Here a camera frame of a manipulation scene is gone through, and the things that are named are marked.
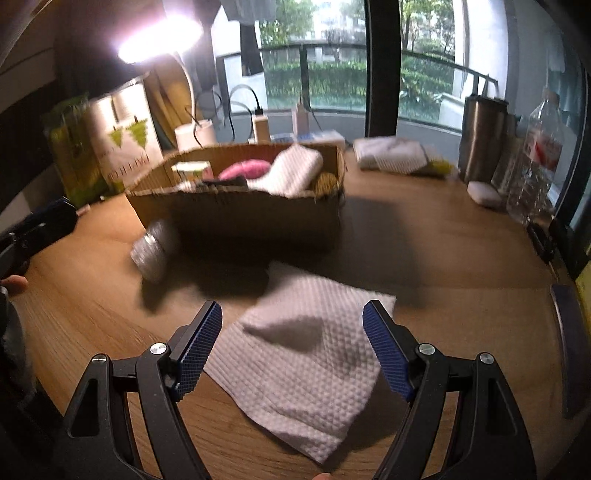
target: green hedge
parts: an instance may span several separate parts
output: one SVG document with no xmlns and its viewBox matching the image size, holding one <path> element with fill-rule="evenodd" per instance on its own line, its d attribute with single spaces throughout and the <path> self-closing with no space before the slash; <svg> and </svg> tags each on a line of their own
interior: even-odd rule
<svg viewBox="0 0 591 480">
<path fill-rule="evenodd" d="M 367 65 L 362 62 L 309 63 L 312 104 L 358 108 L 365 104 Z M 401 70 L 400 115 L 436 122 L 441 94 L 451 93 L 454 69 L 430 60 L 404 57 Z M 291 106 L 301 90 L 299 62 L 265 66 L 267 96 L 273 105 Z"/>
</svg>

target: pink cloth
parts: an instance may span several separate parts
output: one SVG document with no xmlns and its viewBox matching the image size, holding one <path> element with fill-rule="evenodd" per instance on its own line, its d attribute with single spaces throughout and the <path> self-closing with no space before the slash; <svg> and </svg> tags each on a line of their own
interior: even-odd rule
<svg viewBox="0 0 591 480">
<path fill-rule="evenodd" d="M 243 176 L 247 180 L 262 177 L 271 169 L 271 164 L 266 160 L 245 160 L 230 165 L 219 174 L 220 180 L 231 180 Z"/>
</svg>

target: black cable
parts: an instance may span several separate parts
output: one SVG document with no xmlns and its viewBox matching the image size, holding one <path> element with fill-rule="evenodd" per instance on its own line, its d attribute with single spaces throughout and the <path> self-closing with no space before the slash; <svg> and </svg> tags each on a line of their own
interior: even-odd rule
<svg viewBox="0 0 591 480">
<path fill-rule="evenodd" d="M 199 97 L 201 97 L 201 95 L 203 95 L 204 93 L 209 93 L 209 92 L 211 92 L 212 94 L 217 96 L 217 98 L 220 100 L 219 105 L 216 106 L 213 110 L 213 116 L 211 116 L 210 118 L 205 117 L 207 120 L 213 121 L 213 119 L 217 117 L 217 113 L 220 111 L 220 109 L 222 108 L 222 105 L 223 105 L 223 100 L 222 100 L 222 97 L 220 96 L 220 94 L 217 93 L 215 90 L 202 90 L 201 92 L 199 92 L 197 94 L 197 98 L 195 99 L 195 103 L 196 103 L 196 105 L 199 105 Z"/>
<path fill-rule="evenodd" d="M 230 90 L 230 95 L 228 96 L 228 101 L 231 101 L 232 100 L 232 95 L 234 95 L 234 93 L 236 92 L 236 90 L 240 90 L 241 88 L 245 88 L 245 89 L 250 90 L 252 92 L 252 94 L 255 96 L 255 100 L 256 100 L 255 115 L 262 115 L 263 114 L 263 111 L 262 111 L 262 108 L 261 108 L 261 104 L 258 101 L 258 97 L 256 95 L 256 92 L 252 89 L 252 87 L 250 85 L 247 85 L 246 83 L 239 83 L 232 90 Z"/>
<path fill-rule="evenodd" d="M 242 103 L 242 102 L 233 101 L 233 102 L 231 102 L 231 104 L 233 104 L 233 105 L 238 105 L 238 106 L 241 106 L 241 107 L 245 108 L 246 110 L 248 110 L 248 113 L 249 113 L 249 114 L 250 114 L 250 116 L 251 116 L 251 132 L 248 134 L 248 138 L 247 138 L 246 140 L 250 139 L 250 137 L 252 137 L 252 136 L 254 135 L 254 126 L 253 126 L 253 124 L 252 124 L 252 110 L 250 110 L 250 109 L 248 108 L 248 106 L 246 106 L 246 105 L 245 105 L 244 103 Z"/>
<path fill-rule="evenodd" d="M 199 121 L 193 116 L 193 114 L 191 112 L 189 112 L 189 107 L 187 105 L 185 105 L 185 112 L 187 112 L 189 117 L 191 117 L 191 120 L 193 120 L 193 122 L 194 122 L 193 138 L 197 142 L 197 145 L 199 145 L 199 147 L 203 148 L 203 145 L 201 145 L 201 142 L 197 139 L 197 127 L 201 128 L 201 126 L 199 125 Z"/>
<path fill-rule="evenodd" d="M 232 104 L 228 99 L 228 120 L 230 120 L 230 127 L 232 127 L 232 141 L 236 140 L 236 130 L 234 130 L 234 123 L 232 122 Z"/>
<path fill-rule="evenodd" d="M 318 125 L 318 128 L 320 128 L 320 131 L 323 132 L 324 130 L 322 130 L 322 127 L 318 123 L 318 119 L 316 118 L 316 114 L 314 113 L 314 110 L 310 110 L 310 113 L 312 114 L 312 118 L 314 118 L 314 121 L 316 122 L 316 125 Z"/>
</svg>

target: plastic water bottle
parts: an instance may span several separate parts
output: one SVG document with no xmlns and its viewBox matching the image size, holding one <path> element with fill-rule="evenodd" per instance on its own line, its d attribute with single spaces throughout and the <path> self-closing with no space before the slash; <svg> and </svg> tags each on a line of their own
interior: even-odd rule
<svg viewBox="0 0 591 480">
<path fill-rule="evenodd" d="M 524 149 L 515 165 L 507 212 L 523 225 L 544 205 L 560 160 L 564 133 L 559 101 L 558 94 L 544 88 L 543 101 L 530 116 Z"/>
</svg>

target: green packaging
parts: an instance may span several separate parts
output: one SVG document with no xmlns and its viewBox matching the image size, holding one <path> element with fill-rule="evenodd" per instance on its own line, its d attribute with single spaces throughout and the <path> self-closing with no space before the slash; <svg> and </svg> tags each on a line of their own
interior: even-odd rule
<svg viewBox="0 0 591 480">
<path fill-rule="evenodd" d="M 42 117 L 66 196 L 78 208 L 109 190 L 83 122 L 87 105 L 86 96 L 72 98 L 58 103 Z"/>
</svg>

